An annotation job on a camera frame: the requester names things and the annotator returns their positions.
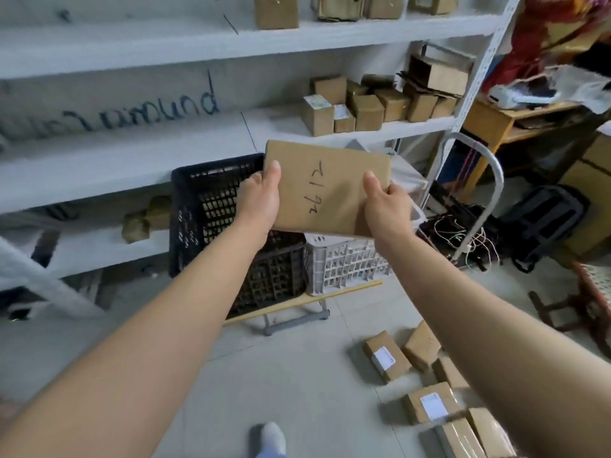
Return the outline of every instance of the person's left arm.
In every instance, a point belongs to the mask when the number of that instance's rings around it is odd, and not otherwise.
[[[278,213],[279,181],[274,162],[263,177],[243,182],[231,226],[165,291],[39,394],[0,440],[0,456],[150,456],[265,244]]]

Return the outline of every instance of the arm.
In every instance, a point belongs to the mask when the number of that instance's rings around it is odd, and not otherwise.
[[[611,366],[471,281],[411,231],[408,195],[363,178],[376,249],[462,375],[532,457],[606,457]]]
[[[10,457],[149,457],[218,337],[279,206],[280,166],[242,183],[233,224],[64,371],[0,442]]]

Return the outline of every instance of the metal cart handle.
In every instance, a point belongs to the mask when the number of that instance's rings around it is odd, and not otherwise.
[[[473,138],[470,138],[467,135],[464,135],[462,133],[449,133],[439,143],[439,148],[437,150],[437,156],[435,157],[435,161],[433,162],[431,171],[429,172],[428,176],[426,177],[426,180],[428,181],[428,183],[426,184],[425,191],[422,194],[422,200],[420,202],[421,208],[424,209],[424,205],[426,204],[426,201],[428,200],[428,195],[429,195],[429,192],[431,191],[432,182],[437,180],[439,174],[441,173],[441,169],[443,168],[442,162],[445,160],[444,148],[447,142],[450,140],[458,140],[466,144],[467,146],[470,146],[474,150],[476,150],[478,153],[480,153],[483,157],[485,157],[488,160],[488,163],[490,164],[490,167],[492,167],[493,173],[494,173],[494,192],[493,192],[492,199],[490,199],[488,206],[484,209],[480,217],[474,223],[473,228],[469,230],[469,232],[467,233],[467,236],[464,237],[458,249],[456,249],[456,252],[452,256],[452,262],[455,263],[456,261],[458,261],[460,254],[467,252],[467,245],[471,242],[471,240],[476,235],[476,233],[480,230],[480,228],[482,227],[486,219],[490,216],[490,214],[494,210],[494,207],[496,207],[496,205],[499,203],[500,194],[501,192],[503,192],[503,188],[505,186],[505,177],[503,176],[503,169],[500,166],[499,160],[494,156],[493,153],[490,152],[490,150],[487,147],[482,145],[480,142],[475,141]]]

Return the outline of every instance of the black plastic crate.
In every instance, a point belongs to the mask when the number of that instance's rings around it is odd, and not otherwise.
[[[263,169],[263,154],[172,171],[170,276],[178,275],[235,217],[240,183]],[[301,233],[270,231],[227,317],[292,299],[306,289]]]

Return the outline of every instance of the person's left hand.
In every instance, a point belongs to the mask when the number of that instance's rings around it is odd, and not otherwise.
[[[248,229],[265,245],[267,235],[276,221],[280,206],[278,183],[280,163],[272,161],[265,173],[256,172],[240,184],[234,222],[248,225]]]

